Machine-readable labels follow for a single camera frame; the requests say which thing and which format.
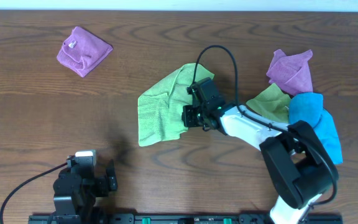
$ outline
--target wood grain surface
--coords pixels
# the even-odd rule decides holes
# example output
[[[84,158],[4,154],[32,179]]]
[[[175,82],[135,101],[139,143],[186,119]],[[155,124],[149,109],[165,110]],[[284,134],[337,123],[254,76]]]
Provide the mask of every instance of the wood grain surface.
[[[75,26],[114,46],[85,78],[56,56]],[[313,50],[315,92],[334,116],[344,163],[336,200],[315,212],[358,223],[358,13],[0,11],[0,206],[24,180],[97,149],[116,160],[119,190],[98,203],[139,213],[270,210],[277,199],[260,152],[214,131],[138,145],[137,99],[163,77],[222,44],[239,66],[240,99],[268,87],[273,52]],[[232,63],[222,50],[201,60],[233,99]],[[46,175],[13,196],[5,223],[54,211]]]

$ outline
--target crumpled green towel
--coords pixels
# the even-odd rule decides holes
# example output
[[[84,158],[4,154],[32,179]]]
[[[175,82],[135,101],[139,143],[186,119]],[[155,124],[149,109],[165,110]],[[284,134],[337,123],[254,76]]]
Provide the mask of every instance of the crumpled green towel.
[[[247,101],[246,104],[264,118],[288,124],[288,105],[290,105],[290,102],[290,96],[284,94],[273,83],[254,99]]]
[[[193,81],[195,63],[189,63],[163,78],[137,100],[139,145],[180,138],[188,130],[181,120],[183,106],[192,104],[186,88]],[[214,74],[197,66],[196,82]]]

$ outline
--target black cable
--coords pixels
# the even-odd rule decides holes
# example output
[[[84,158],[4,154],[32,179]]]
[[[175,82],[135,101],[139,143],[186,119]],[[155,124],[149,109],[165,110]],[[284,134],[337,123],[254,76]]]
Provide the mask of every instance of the black cable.
[[[29,182],[32,182],[33,180],[37,179],[38,177],[41,177],[43,175],[49,174],[50,172],[53,172],[57,169],[60,169],[62,167],[64,167],[65,165],[67,165],[67,163],[63,163],[62,165],[56,166],[55,168],[52,168],[48,171],[45,171],[41,174],[36,175],[35,177],[31,177],[30,179],[26,180],[25,182],[21,183],[19,186],[17,186],[6,198],[4,203],[2,203],[1,209],[0,209],[0,224],[4,224],[4,210],[5,210],[5,206],[7,204],[7,202],[9,201],[9,199],[11,199],[11,197],[23,186],[25,186],[26,184],[28,184]]]
[[[325,159],[322,157],[322,155],[316,150],[316,146],[314,145],[314,143],[310,142],[308,139],[303,139],[299,136],[295,136],[293,133],[290,133],[289,131],[287,130],[284,130],[282,128],[278,128],[278,127],[275,127],[273,126],[272,123],[265,123],[263,121],[259,121],[258,119],[256,118],[253,118],[251,116],[249,116],[245,111],[242,111],[240,109],[240,104],[239,104],[239,90],[238,90],[238,83],[239,83],[239,75],[238,75],[238,71],[237,71],[237,64],[236,64],[236,60],[234,59],[234,56],[233,54],[230,52],[229,49],[223,47],[222,45],[210,45],[208,47],[206,47],[201,53],[200,55],[198,56],[197,58],[197,62],[196,62],[196,66],[195,66],[195,69],[194,69],[194,75],[193,75],[193,83],[195,82],[196,80],[196,71],[197,71],[197,65],[199,64],[200,62],[200,58],[201,56],[208,50],[208,49],[211,49],[211,48],[220,48],[220,49],[223,49],[224,51],[226,51],[232,62],[233,62],[233,66],[234,66],[234,104],[237,106],[237,109],[238,111],[241,113],[241,115],[245,116],[246,118],[249,118],[250,120],[253,120],[255,121],[256,123],[259,123],[261,125],[264,125],[266,127],[269,127],[271,129],[274,129],[276,131],[280,131],[282,133],[285,133],[285,134],[288,134],[290,135],[292,138],[294,139],[297,139],[299,142],[302,142],[303,144],[305,144],[306,146],[308,146],[309,149],[311,149],[316,155],[318,155],[318,157],[322,160],[324,166],[327,168],[328,172],[329,172],[329,176],[333,182],[333,193],[332,195],[327,199],[327,200],[324,200],[324,201],[321,201],[321,202],[313,202],[313,203],[310,203],[309,206],[310,208],[314,208],[315,205],[324,205],[326,203],[329,203],[331,201],[333,201],[336,197],[336,194],[337,194],[337,183],[335,181],[335,178],[334,178],[334,174],[331,170],[331,168],[328,166],[327,162],[325,161]]]

